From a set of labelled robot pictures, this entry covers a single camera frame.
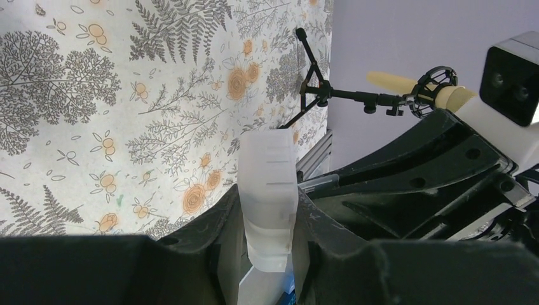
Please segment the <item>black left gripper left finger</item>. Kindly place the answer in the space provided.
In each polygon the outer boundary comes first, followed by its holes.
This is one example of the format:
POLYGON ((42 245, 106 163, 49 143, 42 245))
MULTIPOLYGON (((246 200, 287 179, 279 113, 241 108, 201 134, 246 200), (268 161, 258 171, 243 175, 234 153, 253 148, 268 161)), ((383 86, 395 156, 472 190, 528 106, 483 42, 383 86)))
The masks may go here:
POLYGON ((14 222, 1 221, 2 304, 236 304, 243 246, 238 188, 158 240, 69 236, 80 220, 49 189, 44 210, 1 190, 14 222))

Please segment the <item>white orange pill bottle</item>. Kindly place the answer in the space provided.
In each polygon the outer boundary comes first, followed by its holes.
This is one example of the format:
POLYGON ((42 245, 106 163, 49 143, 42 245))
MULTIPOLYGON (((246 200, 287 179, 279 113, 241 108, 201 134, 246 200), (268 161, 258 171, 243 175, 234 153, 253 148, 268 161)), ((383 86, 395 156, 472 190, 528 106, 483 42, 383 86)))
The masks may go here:
POLYGON ((291 269, 281 273, 265 273, 251 267, 240 280, 237 304, 288 304, 294 298, 294 289, 291 269))

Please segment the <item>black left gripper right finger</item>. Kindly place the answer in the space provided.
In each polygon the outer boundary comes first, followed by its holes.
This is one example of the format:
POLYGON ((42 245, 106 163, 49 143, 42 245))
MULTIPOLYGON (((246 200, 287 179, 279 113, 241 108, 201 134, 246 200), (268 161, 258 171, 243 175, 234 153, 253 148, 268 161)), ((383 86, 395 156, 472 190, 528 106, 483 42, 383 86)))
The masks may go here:
POLYGON ((538 257, 511 242, 365 241, 299 191, 299 304, 537 304, 538 257))

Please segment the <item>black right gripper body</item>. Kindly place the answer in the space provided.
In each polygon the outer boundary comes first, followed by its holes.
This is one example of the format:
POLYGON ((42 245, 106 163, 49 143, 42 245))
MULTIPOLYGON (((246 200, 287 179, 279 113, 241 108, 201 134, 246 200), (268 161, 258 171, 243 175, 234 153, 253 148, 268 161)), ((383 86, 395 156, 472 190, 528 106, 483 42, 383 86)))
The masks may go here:
POLYGON ((436 110, 301 192, 301 239, 538 241, 535 167, 523 170, 476 127, 436 110))

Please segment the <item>clear plastic pill organizer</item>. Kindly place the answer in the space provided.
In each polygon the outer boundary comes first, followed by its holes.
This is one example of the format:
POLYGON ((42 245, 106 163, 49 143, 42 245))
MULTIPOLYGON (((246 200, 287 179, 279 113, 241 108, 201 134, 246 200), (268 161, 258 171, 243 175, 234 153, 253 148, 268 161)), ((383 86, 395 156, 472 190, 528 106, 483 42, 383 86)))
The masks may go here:
POLYGON ((284 272, 299 201, 291 130, 241 136, 237 186, 252 265, 266 273, 284 272))

